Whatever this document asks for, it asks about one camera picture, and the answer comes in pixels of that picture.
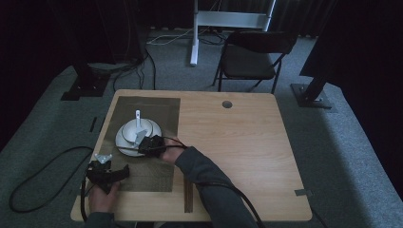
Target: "white desk leg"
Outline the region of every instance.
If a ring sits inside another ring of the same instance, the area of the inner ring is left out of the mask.
[[[192,45],[192,56],[190,59],[190,65],[195,67],[198,64],[198,51],[199,51],[199,37],[198,37],[198,0],[195,0],[195,14],[193,17],[193,45]]]
[[[267,10],[266,24],[262,28],[263,31],[267,31],[267,29],[269,29],[270,22],[271,22],[272,16],[273,16],[273,10],[275,9],[275,4],[276,4],[276,0],[272,0],[270,2],[269,9]]]
[[[193,41],[192,56],[190,59],[190,65],[192,67],[195,67],[198,64],[199,40],[195,40],[195,41]]]

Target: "person's hand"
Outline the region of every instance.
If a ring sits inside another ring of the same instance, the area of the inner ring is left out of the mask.
[[[109,194],[106,194],[98,185],[94,185],[89,191],[88,204],[89,210],[92,212],[112,213],[113,205],[117,199],[119,182],[114,182]]]
[[[173,140],[165,139],[165,145],[182,145],[179,142]],[[165,162],[175,164],[176,159],[181,155],[183,152],[183,148],[180,147],[168,147],[166,148],[165,152],[161,153],[160,159]]]

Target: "gray sleeve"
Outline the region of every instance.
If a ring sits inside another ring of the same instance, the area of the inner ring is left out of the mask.
[[[112,213],[93,212],[86,220],[85,228],[114,228],[115,217]]]
[[[233,185],[230,179],[195,147],[188,147],[175,164],[191,182],[221,182]],[[215,228],[258,227],[254,218],[233,190],[220,186],[196,185],[204,208]]]

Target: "chair leg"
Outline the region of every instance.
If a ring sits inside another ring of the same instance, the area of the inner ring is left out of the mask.
[[[212,86],[216,85],[216,81],[217,81],[217,78],[219,77],[220,72],[221,72],[221,69],[220,69],[220,65],[219,65],[219,66],[217,66],[216,75],[214,76],[214,81],[213,81]]]
[[[275,81],[273,82],[273,86],[272,86],[272,94],[275,94],[275,89],[276,89],[277,80],[278,80],[280,71],[281,71],[281,61],[279,61],[279,63],[278,63],[278,70],[276,72]]]
[[[219,92],[221,92],[221,84],[222,84],[222,74],[223,74],[224,72],[222,72],[221,70],[220,70],[220,78],[219,78]]]
[[[253,85],[253,87],[258,87],[258,85],[261,83],[261,81],[263,81],[263,80],[259,80],[255,85]]]

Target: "black chair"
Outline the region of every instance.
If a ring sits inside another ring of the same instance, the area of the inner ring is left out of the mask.
[[[268,32],[239,30],[231,33],[222,48],[222,54],[214,77],[213,86],[222,80],[263,80],[274,78],[272,93],[275,93],[282,58],[291,52],[297,35],[291,32]],[[278,53],[272,62],[269,53]]]

